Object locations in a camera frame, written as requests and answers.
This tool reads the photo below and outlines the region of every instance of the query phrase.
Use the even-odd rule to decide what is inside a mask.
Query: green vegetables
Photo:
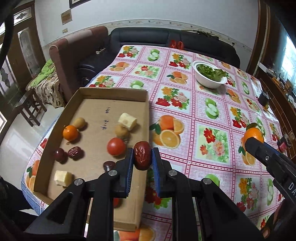
[[[221,70],[221,69],[213,69],[209,66],[204,64],[200,64],[197,67],[197,70],[205,77],[209,78],[210,80],[220,82],[222,77],[228,77],[228,74]]]

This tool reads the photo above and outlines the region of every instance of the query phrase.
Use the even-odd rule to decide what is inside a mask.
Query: cardboard box
[[[127,147],[133,147],[138,141],[149,141],[149,101],[145,90],[127,88],[80,88],[72,96],[60,118],[56,122],[44,148],[36,175],[34,194],[47,204],[58,197],[65,188],[54,183],[56,170],[68,171],[74,179],[85,181],[97,179],[104,173],[105,161],[118,161],[107,152],[108,141],[116,137],[114,127],[122,113],[137,118],[138,125],[131,131]],[[81,137],[67,145],[63,139],[64,126],[77,117],[83,117],[87,128],[81,131]],[[68,152],[74,146],[84,150],[83,158],[74,161],[68,159],[60,164],[53,158],[54,151],[61,147]],[[145,187],[146,171],[133,169],[131,191],[127,199],[122,199],[120,207],[114,209],[114,229],[134,231],[139,228]]]

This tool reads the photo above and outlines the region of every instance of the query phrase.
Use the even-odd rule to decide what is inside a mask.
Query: bolt
[[[204,184],[207,184],[207,185],[209,185],[209,184],[211,184],[211,183],[212,183],[212,180],[211,180],[211,179],[209,179],[209,178],[204,178],[204,179],[203,179],[203,182],[204,182]]]
[[[117,175],[117,171],[116,170],[111,170],[109,171],[109,176],[116,176]]]
[[[170,176],[176,176],[176,175],[177,175],[177,171],[176,171],[176,170],[169,170],[169,171],[168,171],[168,174],[169,174]]]
[[[78,179],[76,179],[76,180],[74,181],[74,184],[75,184],[76,186],[79,186],[79,185],[81,185],[82,183],[83,183],[83,180],[80,179],[80,178],[78,178]]]

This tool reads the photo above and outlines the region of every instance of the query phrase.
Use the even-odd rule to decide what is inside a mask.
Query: stool
[[[34,108],[33,111],[30,111],[30,105]],[[33,127],[33,123],[31,121],[35,121],[35,123],[40,126],[37,116],[39,115],[41,109],[43,109],[45,112],[47,111],[34,89],[27,91],[26,94],[24,94],[24,96],[16,104],[15,108],[19,113],[22,114],[31,127]],[[26,112],[29,114],[29,117],[27,117],[27,115],[24,113],[24,110],[26,110]]]

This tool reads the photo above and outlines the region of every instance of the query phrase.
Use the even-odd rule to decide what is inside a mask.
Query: cheese cube
[[[123,113],[118,122],[131,131],[137,125],[137,119],[128,113]]]
[[[56,171],[54,181],[59,186],[68,187],[73,182],[73,175],[66,171]]]

